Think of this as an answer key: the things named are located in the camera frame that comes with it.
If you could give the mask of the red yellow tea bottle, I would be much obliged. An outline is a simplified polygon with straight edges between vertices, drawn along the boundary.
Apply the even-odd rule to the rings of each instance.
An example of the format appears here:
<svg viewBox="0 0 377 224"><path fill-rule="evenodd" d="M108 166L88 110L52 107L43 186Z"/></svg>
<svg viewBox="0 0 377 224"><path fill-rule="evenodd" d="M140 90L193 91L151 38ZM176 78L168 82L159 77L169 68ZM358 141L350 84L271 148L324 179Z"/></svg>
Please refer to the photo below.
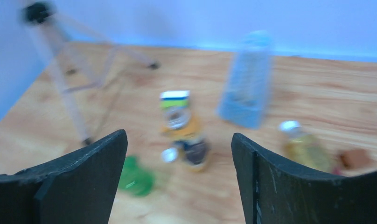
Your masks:
<svg viewBox="0 0 377 224"><path fill-rule="evenodd" d="M337 161L331 157L311 133L306 132L295 120L283 121L279 130L287 137L283 145L290 160L322 172L341 175Z"/></svg>

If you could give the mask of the white bottle cap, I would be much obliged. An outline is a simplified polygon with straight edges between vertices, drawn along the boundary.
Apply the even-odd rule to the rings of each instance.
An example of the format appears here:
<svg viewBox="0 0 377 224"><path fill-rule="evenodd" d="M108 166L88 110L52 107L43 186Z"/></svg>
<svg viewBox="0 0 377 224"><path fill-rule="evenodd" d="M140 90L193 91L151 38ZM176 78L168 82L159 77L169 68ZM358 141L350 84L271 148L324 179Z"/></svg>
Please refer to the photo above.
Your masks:
<svg viewBox="0 0 377 224"><path fill-rule="evenodd" d="M161 153L161 159L165 163L172 163L179 157L179 150L175 147L168 148Z"/></svg>

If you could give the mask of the yellow blue milk tea bottle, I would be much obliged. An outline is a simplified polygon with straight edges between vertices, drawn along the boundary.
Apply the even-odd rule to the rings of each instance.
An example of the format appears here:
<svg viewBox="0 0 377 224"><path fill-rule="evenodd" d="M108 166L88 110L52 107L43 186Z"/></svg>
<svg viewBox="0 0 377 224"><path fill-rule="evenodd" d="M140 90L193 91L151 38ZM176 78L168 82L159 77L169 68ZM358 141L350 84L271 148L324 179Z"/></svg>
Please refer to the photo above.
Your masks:
<svg viewBox="0 0 377 224"><path fill-rule="evenodd" d="M161 133L169 138L183 164L193 171L205 169L210 154L199 117L188 107L172 106L163 109L165 123Z"/></svg>

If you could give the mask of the green plastic bottle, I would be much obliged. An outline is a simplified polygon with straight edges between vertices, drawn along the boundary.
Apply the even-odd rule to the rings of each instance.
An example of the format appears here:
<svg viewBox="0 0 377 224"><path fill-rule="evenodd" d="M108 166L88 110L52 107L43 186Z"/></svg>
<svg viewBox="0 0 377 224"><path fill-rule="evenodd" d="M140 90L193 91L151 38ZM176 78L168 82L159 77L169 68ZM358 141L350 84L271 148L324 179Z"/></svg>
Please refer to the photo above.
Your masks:
<svg viewBox="0 0 377 224"><path fill-rule="evenodd" d="M136 155L125 158L118 189L132 196L147 196L154 188L154 173L139 163Z"/></svg>

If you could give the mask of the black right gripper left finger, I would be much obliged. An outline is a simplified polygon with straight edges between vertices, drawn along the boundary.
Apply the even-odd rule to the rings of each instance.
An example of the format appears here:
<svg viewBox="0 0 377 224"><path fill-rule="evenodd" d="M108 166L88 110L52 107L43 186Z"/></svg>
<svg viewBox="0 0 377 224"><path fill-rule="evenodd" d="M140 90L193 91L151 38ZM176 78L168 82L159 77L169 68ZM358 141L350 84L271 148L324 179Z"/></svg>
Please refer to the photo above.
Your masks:
<svg viewBox="0 0 377 224"><path fill-rule="evenodd" d="M127 151L125 130L13 175L0 175L0 224L106 224Z"/></svg>

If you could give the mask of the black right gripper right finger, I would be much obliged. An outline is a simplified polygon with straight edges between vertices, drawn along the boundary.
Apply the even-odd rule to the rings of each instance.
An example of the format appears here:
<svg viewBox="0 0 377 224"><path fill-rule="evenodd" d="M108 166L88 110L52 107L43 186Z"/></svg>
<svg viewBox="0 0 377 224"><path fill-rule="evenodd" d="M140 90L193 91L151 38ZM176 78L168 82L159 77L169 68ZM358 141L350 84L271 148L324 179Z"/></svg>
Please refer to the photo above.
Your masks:
<svg viewBox="0 0 377 224"><path fill-rule="evenodd" d="M231 150L248 224L377 224L377 171L308 168L235 133Z"/></svg>

